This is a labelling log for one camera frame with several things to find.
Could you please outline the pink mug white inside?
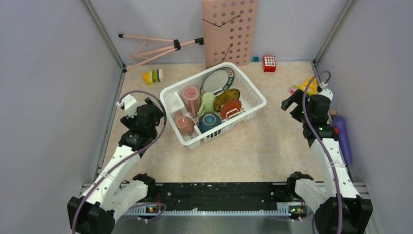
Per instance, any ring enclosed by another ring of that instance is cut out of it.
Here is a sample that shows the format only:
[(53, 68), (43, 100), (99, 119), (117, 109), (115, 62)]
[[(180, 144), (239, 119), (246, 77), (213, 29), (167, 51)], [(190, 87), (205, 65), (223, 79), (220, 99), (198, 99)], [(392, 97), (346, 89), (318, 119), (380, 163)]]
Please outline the pink mug white inside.
[(194, 121), (187, 117), (184, 116), (183, 113), (179, 110), (177, 112), (178, 118), (175, 121), (175, 124), (179, 130), (179, 132), (183, 135), (188, 135), (194, 132), (194, 126), (195, 123)]

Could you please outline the white plastic dish rack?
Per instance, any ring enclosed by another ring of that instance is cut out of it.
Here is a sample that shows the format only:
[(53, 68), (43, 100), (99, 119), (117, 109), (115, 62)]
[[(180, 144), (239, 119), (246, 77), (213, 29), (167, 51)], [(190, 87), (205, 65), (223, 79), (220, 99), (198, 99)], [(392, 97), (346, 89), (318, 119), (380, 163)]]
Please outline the white plastic dish rack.
[[(201, 133), (198, 126), (195, 126), (193, 133), (188, 135), (181, 134), (175, 124), (179, 110), (184, 116), (191, 118), (195, 124), (199, 122), (199, 117), (193, 117), (192, 114), (187, 111), (183, 100), (183, 90), (189, 86), (194, 86), (199, 90), (200, 82), (204, 76), (219, 67), (230, 67), (234, 70), (235, 80), (231, 88), (239, 89), (241, 93), (239, 98), (242, 102), (241, 110), (232, 118), (222, 119), (222, 124), (205, 133)], [(208, 142), (218, 138), (222, 134), (230, 131), (238, 123), (252, 119), (257, 114), (257, 111), (267, 104), (265, 97), (248, 76), (231, 62), (218, 64), (164, 88), (160, 93), (160, 99), (167, 112), (167, 119), (180, 143), (191, 150), (200, 146), (202, 142)]]

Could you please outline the dark bowl beige inside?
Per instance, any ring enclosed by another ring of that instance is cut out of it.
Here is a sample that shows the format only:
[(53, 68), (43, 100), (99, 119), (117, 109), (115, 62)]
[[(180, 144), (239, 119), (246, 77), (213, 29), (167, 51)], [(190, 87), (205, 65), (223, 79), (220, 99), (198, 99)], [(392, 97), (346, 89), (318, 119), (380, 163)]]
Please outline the dark bowl beige inside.
[(205, 114), (200, 117), (198, 128), (201, 133), (205, 133), (222, 124), (222, 120), (216, 114)]

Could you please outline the cream cup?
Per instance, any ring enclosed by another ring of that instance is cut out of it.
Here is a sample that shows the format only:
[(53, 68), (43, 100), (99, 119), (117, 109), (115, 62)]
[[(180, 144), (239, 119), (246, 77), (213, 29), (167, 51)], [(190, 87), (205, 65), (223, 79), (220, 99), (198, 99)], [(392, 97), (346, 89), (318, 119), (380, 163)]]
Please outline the cream cup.
[(214, 109), (215, 95), (213, 93), (205, 93), (201, 98), (201, 104), (198, 111), (198, 116), (215, 113)]

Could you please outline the white plate green rim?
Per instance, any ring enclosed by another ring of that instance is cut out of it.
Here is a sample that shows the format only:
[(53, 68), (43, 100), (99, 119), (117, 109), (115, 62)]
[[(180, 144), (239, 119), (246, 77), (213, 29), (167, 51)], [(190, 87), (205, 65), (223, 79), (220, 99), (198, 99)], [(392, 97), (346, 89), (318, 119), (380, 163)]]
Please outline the white plate green rim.
[(235, 80), (235, 72), (230, 67), (219, 67), (207, 73), (204, 77), (206, 77), (204, 83), (205, 92), (218, 96), (232, 87)]

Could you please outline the orange saucer plate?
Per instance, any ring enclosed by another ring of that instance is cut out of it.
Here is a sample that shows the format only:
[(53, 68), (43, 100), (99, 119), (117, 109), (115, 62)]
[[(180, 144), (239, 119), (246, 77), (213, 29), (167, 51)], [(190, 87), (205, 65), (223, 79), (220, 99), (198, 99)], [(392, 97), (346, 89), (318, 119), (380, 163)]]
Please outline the orange saucer plate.
[(242, 102), (240, 100), (238, 99), (229, 100), (222, 106), (220, 110), (220, 115), (224, 119), (232, 118), (241, 110), (241, 107), (242, 107)]

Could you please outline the yellow plate dark rim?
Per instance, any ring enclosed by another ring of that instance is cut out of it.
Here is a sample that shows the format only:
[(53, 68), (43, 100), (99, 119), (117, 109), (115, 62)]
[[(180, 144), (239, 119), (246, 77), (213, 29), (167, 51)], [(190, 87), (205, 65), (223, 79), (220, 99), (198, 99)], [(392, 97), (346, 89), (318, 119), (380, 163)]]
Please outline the yellow plate dark rim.
[(220, 112), (224, 104), (230, 100), (238, 100), (241, 96), (239, 89), (231, 88), (219, 94), (214, 101), (213, 107), (216, 112)]

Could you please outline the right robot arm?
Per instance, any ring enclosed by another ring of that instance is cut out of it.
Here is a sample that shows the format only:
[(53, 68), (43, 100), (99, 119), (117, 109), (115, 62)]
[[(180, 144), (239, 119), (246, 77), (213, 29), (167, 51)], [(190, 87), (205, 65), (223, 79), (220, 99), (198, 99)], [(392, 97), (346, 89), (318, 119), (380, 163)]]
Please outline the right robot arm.
[(292, 103), (297, 106), (291, 116), (302, 123), (303, 136), (316, 155), (324, 181), (322, 191), (317, 183), (301, 172), (288, 178), (286, 196), (292, 201), (301, 198), (314, 213), (314, 225), (320, 234), (362, 234), (365, 232), (373, 206), (361, 197), (347, 172), (339, 146), (338, 128), (329, 123), (329, 109), (333, 94), (325, 89), (308, 96), (297, 90), (282, 101), (282, 110)]

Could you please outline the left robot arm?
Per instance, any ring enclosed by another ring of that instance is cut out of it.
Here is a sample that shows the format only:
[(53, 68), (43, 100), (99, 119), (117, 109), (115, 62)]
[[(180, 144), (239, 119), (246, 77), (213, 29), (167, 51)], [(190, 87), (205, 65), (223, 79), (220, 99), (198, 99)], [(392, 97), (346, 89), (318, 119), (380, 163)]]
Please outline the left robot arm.
[(121, 118), (127, 131), (92, 185), (67, 204), (74, 234), (110, 234), (118, 219), (134, 203), (141, 199), (148, 202), (156, 196), (156, 188), (150, 185), (154, 179), (147, 175), (139, 175), (124, 189), (119, 187), (131, 167), (160, 138), (156, 128), (161, 122), (167, 122), (165, 109), (149, 97), (140, 104), (132, 95), (126, 95), (118, 107), (127, 113)]

